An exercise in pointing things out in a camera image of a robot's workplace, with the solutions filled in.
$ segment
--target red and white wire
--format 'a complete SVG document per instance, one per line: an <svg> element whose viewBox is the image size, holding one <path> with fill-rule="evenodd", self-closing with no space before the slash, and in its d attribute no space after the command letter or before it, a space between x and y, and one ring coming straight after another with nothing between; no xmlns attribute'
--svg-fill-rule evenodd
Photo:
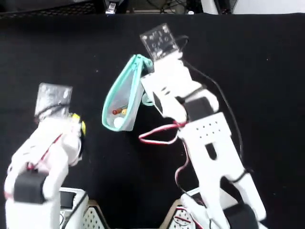
<svg viewBox="0 0 305 229"><path fill-rule="evenodd" d="M149 132L146 132L144 134L139 135L139 140L143 143L147 143L147 144L154 144L154 145L170 145L173 144L175 141L177 141L178 139L178 132L176 134L176 136L170 140L170 141L157 141L157 140L150 140L150 139L145 139L145 137L152 135L154 133L158 133L164 130L169 130L169 129L178 129L180 127L185 126L185 123L173 123L173 124L167 124L167 125L162 125L160 127L157 127Z"/></svg>
<svg viewBox="0 0 305 229"><path fill-rule="evenodd" d="M203 226L201 226L201 224L192 216L192 214L191 214L186 208L183 208L183 207L176 207L176 210L183 210L183 211L186 211L187 213L189 213L190 216L192 217L192 220L193 220L194 223L199 227L199 229L203 229Z"/></svg>
<svg viewBox="0 0 305 229"><path fill-rule="evenodd" d="M187 165L189 164L189 162L190 162L188 150L187 150L186 145L185 145L184 142L183 142L183 146L184 146L184 150L185 150L186 160L185 160L184 165L181 166L181 167L179 167L179 168L176 170L176 172L175 172L175 182L176 182L176 185L177 185L178 187L180 187L179 182L178 182L179 173L180 173L182 170L184 170L184 169L187 167Z"/></svg>

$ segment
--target cable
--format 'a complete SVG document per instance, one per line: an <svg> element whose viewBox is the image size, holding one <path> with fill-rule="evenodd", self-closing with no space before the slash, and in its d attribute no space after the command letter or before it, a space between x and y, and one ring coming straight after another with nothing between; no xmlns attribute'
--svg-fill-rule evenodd
<svg viewBox="0 0 305 229"><path fill-rule="evenodd" d="M77 205L75 206L75 208L73 208L71 214L67 217L67 219L65 220L65 222L63 223L63 226L61 229L65 229L69 220L72 218L72 216L75 214L75 212L77 211L77 209L80 207L81 203L85 200L85 198L87 197L87 193L85 192L84 195L81 197L80 201L77 203Z"/></svg>
<svg viewBox="0 0 305 229"><path fill-rule="evenodd" d="M190 163L190 158L189 158L189 153L188 153L188 150L187 150L187 147L186 147L186 144L183 142L183 146L184 146L184 151L185 151L185 156L186 156L186 159L185 159L185 163L184 165L182 165L181 167L179 167L176 172L175 172L175 183L177 185L177 187L184 193L186 194L189 198L193 199L197 204L199 205L203 205L204 206L204 203L202 201L196 201L196 199L194 199L190 194L187 193L187 191L185 191L181 185L179 184L179 181L178 181L178 178L179 178L179 174L182 170L184 170L188 164Z"/></svg>
<svg viewBox="0 0 305 229"><path fill-rule="evenodd" d="M50 106L47 106L45 107L44 109L42 109L41 111L39 111L36 115L35 115L35 122L36 123L39 123L40 121L40 116L45 113L46 111L52 109L52 108L55 108L48 116L58 112L60 109L64 108L64 107L69 107L70 104L62 104L62 103L58 103L58 104L53 104L53 105L50 105Z"/></svg>
<svg viewBox="0 0 305 229"><path fill-rule="evenodd" d="M154 144L154 145L170 145L173 144L177 139L178 139L178 132L176 134L176 136L170 140L170 141L156 141L156 140L149 140L149 139L144 139L145 137L152 135L154 133L158 133L164 130L169 130L169 129L178 129L182 126L185 126L186 123L173 123L173 124L167 124L167 125L162 125L160 127L157 127L149 132L146 132L144 134L139 135L139 140L143 143L147 143L147 144Z"/></svg>
<svg viewBox="0 0 305 229"><path fill-rule="evenodd" d="M205 77L206 79L208 79L209 81L211 81L212 83L215 84L215 86L217 87L218 91L220 92L220 95L222 96L226 106L228 107L228 110L229 110L229 113L232 117L232 120L233 120L233 123L234 123L234 126L236 128L236 132L237 132L237 136L238 136L238 141L239 141L239 157L240 157L240 160L241 162L243 162L243 158L244 158L244 152L243 152L243 139L242 139L242 134L240 132L240 129L238 127L238 124L237 124L237 120L235 118L235 115L234 115L234 112L231 108L231 106L229 105L229 102L227 101L225 95L224 95L224 92L222 91L222 89L220 88L219 84L214 80L212 79L210 76L204 74L203 72L199 71L197 68L195 68L194 66L192 66L190 63L188 63L186 60L183 60L183 62L188 65L189 68L191 68L192 70L194 70L195 72L199 73L201 76Z"/></svg>
<svg viewBox="0 0 305 229"><path fill-rule="evenodd" d="M185 39L185 43L183 44L183 46L182 47L179 47L179 50L182 52L182 50L186 47L186 45L188 44L188 42L189 42L189 37L188 36L186 36L186 35L182 35L182 36L179 36L179 37L177 37L177 38L175 38L175 42L177 42L177 41L180 41L180 40L183 40L183 39ZM171 43L168 43L167 45L165 45L165 47L163 48L163 52L167 52L168 50L168 48L172 48L173 47L173 43L171 42Z"/></svg>
<svg viewBox="0 0 305 229"><path fill-rule="evenodd" d="M238 181L240 181L241 179L243 179L243 177L249 173L248 169L245 169L244 172L236 179L236 180L229 180L231 183L237 183Z"/></svg>
<svg viewBox="0 0 305 229"><path fill-rule="evenodd" d="M62 223L63 223L63 220L64 220L64 217L63 217L63 215L62 215L62 214L60 214L60 216L61 216L61 222L60 222L59 226L61 226L61 225L62 225Z"/></svg>
<svg viewBox="0 0 305 229"><path fill-rule="evenodd" d="M189 37L186 36L186 35L182 35L182 36L179 36L177 38L175 38L175 41L180 41L180 40L183 40L185 39L185 43L183 44L183 46L180 48L180 51L182 52L182 50L186 47L186 45L188 44L189 42Z"/></svg>

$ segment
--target small ball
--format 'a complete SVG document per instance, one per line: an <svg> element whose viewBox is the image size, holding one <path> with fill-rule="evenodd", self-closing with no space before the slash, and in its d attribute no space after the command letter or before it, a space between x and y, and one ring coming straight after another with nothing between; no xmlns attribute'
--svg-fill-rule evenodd
<svg viewBox="0 0 305 229"><path fill-rule="evenodd" d="M126 115L126 114L127 114L127 109L123 109L123 110L122 110L122 114L123 114L123 115Z"/></svg>

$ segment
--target black table surface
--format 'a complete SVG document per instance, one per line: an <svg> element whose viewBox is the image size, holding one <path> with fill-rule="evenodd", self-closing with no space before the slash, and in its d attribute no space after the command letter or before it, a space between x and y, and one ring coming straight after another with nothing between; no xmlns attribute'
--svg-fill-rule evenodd
<svg viewBox="0 0 305 229"><path fill-rule="evenodd" d="M181 195L174 172L183 147L150 146L137 135L168 123L141 106L134 131L114 133L101 125L106 94L128 59L147 55L139 34L168 23L188 35L188 62L213 77L229 100L244 140L244 165L272 229L297 228L304 209L305 15L116 15L23 18L0 21L0 177L11 155L34 131L41 82L73 86L70 111L87 124L83 161L69 170L65 187L85 189L113 228L158 227ZM215 87L191 71L216 95ZM236 141L236 132L222 100ZM181 175L185 189L198 186L192 167ZM4 226L4 198L1 197Z"/></svg>

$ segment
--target black wire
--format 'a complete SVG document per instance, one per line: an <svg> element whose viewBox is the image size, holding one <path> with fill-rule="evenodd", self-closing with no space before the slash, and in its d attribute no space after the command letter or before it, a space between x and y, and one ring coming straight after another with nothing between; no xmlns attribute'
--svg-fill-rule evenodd
<svg viewBox="0 0 305 229"><path fill-rule="evenodd" d="M183 39L185 39L185 43L183 44L183 46L180 47L180 51L182 51L186 47L186 45L188 44L190 38L188 36L185 36L185 35L179 36L179 37L175 38L176 42L180 41L180 40L183 40Z"/></svg>
<svg viewBox="0 0 305 229"><path fill-rule="evenodd" d="M237 183L238 181L240 181L241 179L243 179L243 177L249 173L248 169L245 169L244 172L236 179L236 180L229 180L231 183Z"/></svg>
<svg viewBox="0 0 305 229"><path fill-rule="evenodd" d="M62 103L53 104L53 105L47 106L46 108L42 109L41 111L39 111L39 112L35 115L35 121L36 121L36 122L39 122L40 116L41 116L43 113L45 113L46 111L48 111L48 110L50 110L50 109L52 109L52 108L56 108L56 109L54 109L54 110L51 112L51 114L49 114L49 116L52 115L52 114L54 114L54 113L56 113L56 112L58 112L60 109L62 109L62 108L64 108L64 107L69 107L69 106L70 106L70 104L62 104Z"/></svg>
<svg viewBox="0 0 305 229"><path fill-rule="evenodd" d="M185 148L185 149L186 149L186 150L185 150L185 155L186 155L187 157L189 157L189 160L190 160L189 152L188 152L187 148ZM179 173L178 173L178 175L177 175L177 180L176 180L176 185L177 185L177 187L178 187L184 194L186 194L189 198L193 199L197 204L202 205L202 206L205 206L205 204L204 204L202 201L197 201L196 199L194 199L194 197L192 197L190 194L188 194L187 191L185 191L185 190L181 187L181 185L179 184L179 174L180 174L181 171L179 171Z"/></svg>
<svg viewBox="0 0 305 229"><path fill-rule="evenodd" d="M63 223L63 220L64 220L64 217L63 217L63 215L61 214L61 223L59 224L59 226L61 226L62 225L62 223Z"/></svg>
<svg viewBox="0 0 305 229"><path fill-rule="evenodd" d="M82 198L80 199L80 201L77 203L77 205L75 206L75 208L72 210L71 214L67 217L67 219L65 220L63 226L61 229L65 229L69 220L71 219L71 217L74 215L74 213L77 211L77 209L80 207L81 203L85 200L85 198L87 197L87 193L85 192L84 195L82 196Z"/></svg>
<svg viewBox="0 0 305 229"><path fill-rule="evenodd" d="M180 51L182 51L182 50L186 47L186 45L188 44L188 42L189 42L189 37L183 35L183 36L179 36L179 37L175 38L175 42L178 42L178 41L183 40L183 39L185 39L185 43L184 43L181 47L179 47L179 50L180 50ZM167 52L166 49L168 49L169 47L172 47L172 46L173 46L173 43L172 43L172 42L171 42L171 43L168 43L168 44L165 45L165 47L163 48L163 52Z"/></svg>
<svg viewBox="0 0 305 229"><path fill-rule="evenodd" d="M150 0L146 0L148 4L150 4L151 6L155 7L157 10L160 11L160 13L166 13L164 11L164 6L166 5L166 2L163 4L163 6L161 8L159 8L157 5L155 5L154 3L152 3Z"/></svg>
<svg viewBox="0 0 305 229"><path fill-rule="evenodd" d="M222 89L220 88L219 84L214 80L212 79L210 76L204 74L203 72L199 71L197 68L195 68L194 66L192 66L190 63L188 63L186 60L183 60L183 62L188 65L189 68L191 68L192 70L194 70L195 72L199 73L201 76L205 77L206 79L208 79L209 81L211 81L212 83L215 84L215 86L217 87L217 89L219 90L220 92L220 95L222 96L226 106L228 107L228 110L229 110L229 113L232 117L232 120L233 120L233 123L234 123L234 126L236 128L236 132L237 132L237 136L238 136L238 141L239 141L239 157L240 157L240 160L241 162L243 162L243 158L244 158L244 152L243 152L243 139L242 139L242 134L240 132L240 129L238 127L238 124L237 124L237 120L235 118L235 115L234 115L234 112L231 108L231 106L229 105L229 102L227 101L225 95L224 95L224 92L222 91Z"/></svg>

